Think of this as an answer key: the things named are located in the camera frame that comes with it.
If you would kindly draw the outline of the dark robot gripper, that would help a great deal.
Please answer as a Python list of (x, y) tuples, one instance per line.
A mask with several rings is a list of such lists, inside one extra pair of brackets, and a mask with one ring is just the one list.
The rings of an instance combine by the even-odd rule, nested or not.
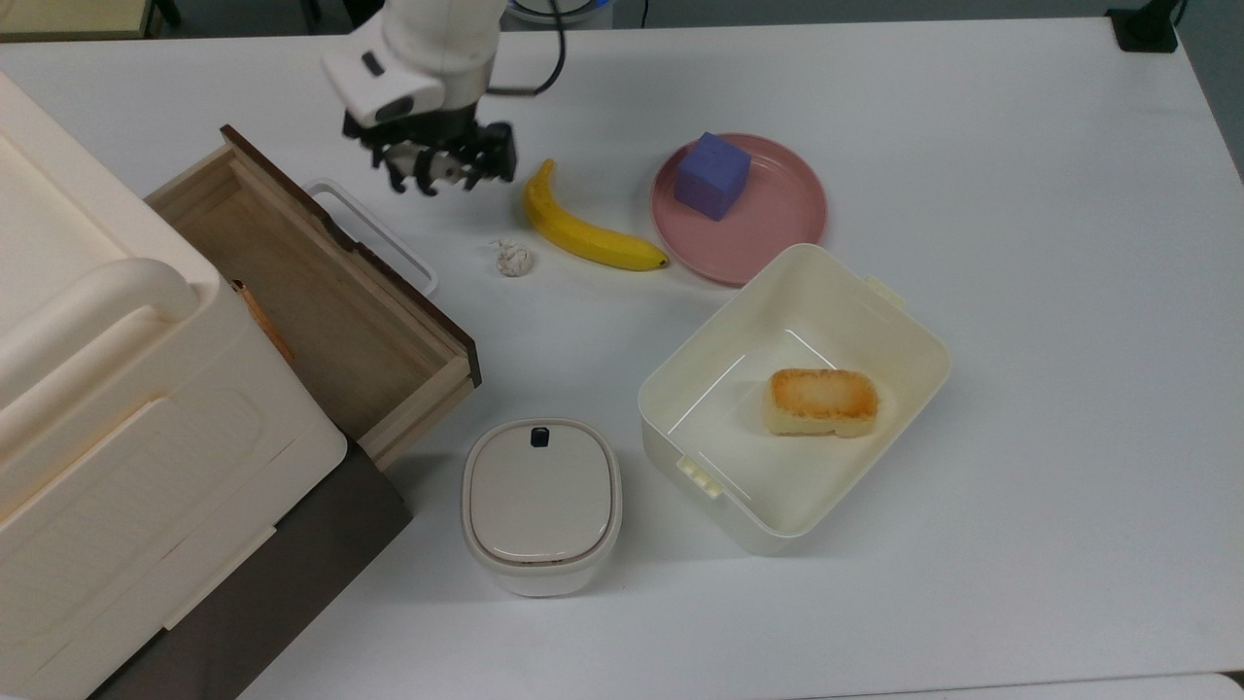
[(360, 126), (355, 117), (343, 114), (342, 136), (369, 150), (374, 164), (384, 163), (396, 193), (407, 191), (413, 173), (413, 150), (418, 154), (422, 148), (471, 163), (473, 185), (493, 179), (513, 183), (518, 168), (514, 127), (510, 122), (478, 126), (476, 111), (476, 104), (469, 104), (408, 114), (372, 127)]

